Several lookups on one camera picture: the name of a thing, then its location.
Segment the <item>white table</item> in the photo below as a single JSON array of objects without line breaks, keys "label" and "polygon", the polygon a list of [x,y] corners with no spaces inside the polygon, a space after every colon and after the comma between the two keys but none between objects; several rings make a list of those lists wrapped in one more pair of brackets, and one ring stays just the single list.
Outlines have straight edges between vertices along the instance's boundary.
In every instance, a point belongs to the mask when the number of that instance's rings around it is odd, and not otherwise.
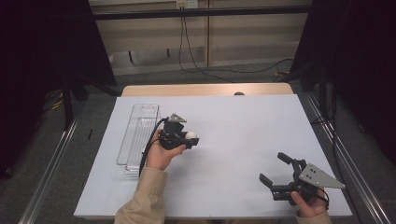
[{"label": "white table", "polygon": [[[113,218],[132,199],[137,179],[116,164],[135,104],[158,104],[163,117],[176,112],[198,146],[174,158],[164,192],[168,218],[293,217],[295,207],[275,202],[259,181],[292,181],[292,167],[276,155],[284,152],[332,174],[297,95],[167,96],[118,98],[75,216]],[[331,216],[351,216],[340,189],[326,189]]]}]

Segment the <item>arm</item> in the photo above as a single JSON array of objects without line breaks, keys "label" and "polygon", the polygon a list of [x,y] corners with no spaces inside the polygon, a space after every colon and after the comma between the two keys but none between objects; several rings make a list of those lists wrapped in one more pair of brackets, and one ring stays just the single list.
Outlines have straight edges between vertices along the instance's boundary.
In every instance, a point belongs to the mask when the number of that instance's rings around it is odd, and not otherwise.
[{"label": "arm", "polygon": [[166,150],[158,142],[160,131],[151,139],[146,167],[143,169],[137,183],[134,197],[119,209],[115,223],[164,223],[163,190],[168,174],[163,170],[171,160],[181,154],[186,146]]},{"label": "arm", "polygon": [[[317,195],[323,197],[324,192],[318,189]],[[296,214],[299,224],[332,224],[326,210],[326,203],[321,199],[315,197],[312,202],[307,203],[296,191],[291,193],[291,198],[300,208]]]}]

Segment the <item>human hand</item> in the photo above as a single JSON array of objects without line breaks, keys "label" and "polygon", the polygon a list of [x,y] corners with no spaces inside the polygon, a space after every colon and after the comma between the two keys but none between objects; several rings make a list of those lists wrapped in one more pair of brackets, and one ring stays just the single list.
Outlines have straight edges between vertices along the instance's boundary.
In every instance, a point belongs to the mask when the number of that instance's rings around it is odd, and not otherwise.
[{"label": "human hand", "polygon": [[[323,189],[318,189],[317,195],[323,198]],[[326,202],[319,199],[318,197],[312,197],[310,202],[306,202],[298,192],[293,191],[291,193],[291,198],[300,208],[300,211],[297,213],[297,216],[299,217],[315,217],[326,212],[327,210]]]},{"label": "human hand", "polygon": [[158,140],[160,131],[161,130],[157,130],[151,139],[151,148],[148,152],[146,166],[163,171],[168,167],[175,156],[181,154],[184,149],[186,149],[186,145],[166,150],[161,146],[160,141]]}]

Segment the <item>transparent container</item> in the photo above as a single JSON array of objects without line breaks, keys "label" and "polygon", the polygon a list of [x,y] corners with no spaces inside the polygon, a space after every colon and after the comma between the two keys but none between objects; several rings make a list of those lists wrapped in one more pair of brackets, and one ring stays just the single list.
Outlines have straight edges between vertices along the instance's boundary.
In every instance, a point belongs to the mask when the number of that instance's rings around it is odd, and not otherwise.
[{"label": "transparent container", "polygon": [[126,175],[139,175],[142,152],[160,119],[158,105],[134,105],[117,159]]}]

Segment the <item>beige sleeve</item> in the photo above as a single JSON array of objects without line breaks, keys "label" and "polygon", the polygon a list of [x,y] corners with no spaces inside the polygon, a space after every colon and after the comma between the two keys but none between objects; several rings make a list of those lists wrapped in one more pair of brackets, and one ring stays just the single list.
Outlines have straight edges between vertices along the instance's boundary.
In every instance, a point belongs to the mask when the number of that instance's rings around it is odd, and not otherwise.
[{"label": "beige sleeve", "polygon": [[167,177],[168,174],[164,171],[145,167],[134,197],[119,209],[114,223],[163,223],[163,190]]},{"label": "beige sleeve", "polygon": [[332,224],[327,212],[315,217],[296,217],[299,224]]}]

